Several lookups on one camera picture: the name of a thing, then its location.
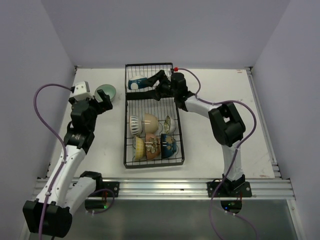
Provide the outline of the teal white dotted bowl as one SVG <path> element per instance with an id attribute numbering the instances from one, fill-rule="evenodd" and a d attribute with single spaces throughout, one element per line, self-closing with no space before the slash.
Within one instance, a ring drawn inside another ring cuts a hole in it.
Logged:
<path id="1" fill-rule="evenodd" d="M 128 80 L 128 89 L 132 91 L 132 90 L 147 88 L 148 87 L 148 85 L 146 84 L 147 79 L 148 78 L 143 75 L 132 76 Z"/>

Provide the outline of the mint green floral bowl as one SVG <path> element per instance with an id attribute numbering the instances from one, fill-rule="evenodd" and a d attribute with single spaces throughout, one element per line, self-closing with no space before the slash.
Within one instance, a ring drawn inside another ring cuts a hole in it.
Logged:
<path id="1" fill-rule="evenodd" d="M 98 102 L 102 102 L 102 98 L 98 94 L 98 90 L 103 90 L 103 92 L 109 96 L 110 101 L 112 102 L 116 96 L 116 88 L 111 84 L 103 84 L 100 85 L 94 93 L 94 97 L 97 99 Z"/>

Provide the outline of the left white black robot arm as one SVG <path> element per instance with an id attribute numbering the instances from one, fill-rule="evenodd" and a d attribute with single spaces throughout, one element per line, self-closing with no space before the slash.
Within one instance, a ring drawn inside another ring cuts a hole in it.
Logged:
<path id="1" fill-rule="evenodd" d="M 35 200 L 27 200 L 22 212 L 31 233 L 39 237 L 63 238 L 71 228 L 73 215 L 87 197 L 99 196 L 107 191 L 99 172 L 85 171 L 74 186 L 75 172 L 85 159 L 95 138 L 98 115 L 112 110 L 109 95 L 98 90 L 101 101 L 89 95 L 69 98 L 71 121 L 67 125 L 58 162 L 47 183 Z"/>

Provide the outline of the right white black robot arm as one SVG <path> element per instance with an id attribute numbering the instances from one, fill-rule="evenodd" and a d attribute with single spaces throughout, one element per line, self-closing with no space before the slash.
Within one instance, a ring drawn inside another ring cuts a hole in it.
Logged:
<path id="1" fill-rule="evenodd" d="M 217 187 L 223 189 L 227 196 L 235 196 L 246 181 L 241 160 L 241 145 L 244 142 L 245 124 L 235 106 L 235 101 L 209 102 L 191 92 L 183 73 L 178 68 L 167 76 L 164 70 L 147 78 L 136 75 L 128 80 L 130 91 L 150 87 L 141 92 L 146 99 L 161 100 L 173 98 L 177 107 L 185 112 L 196 113 L 210 120 L 215 140 L 222 147 L 224 172 L 222 181 Z"/>

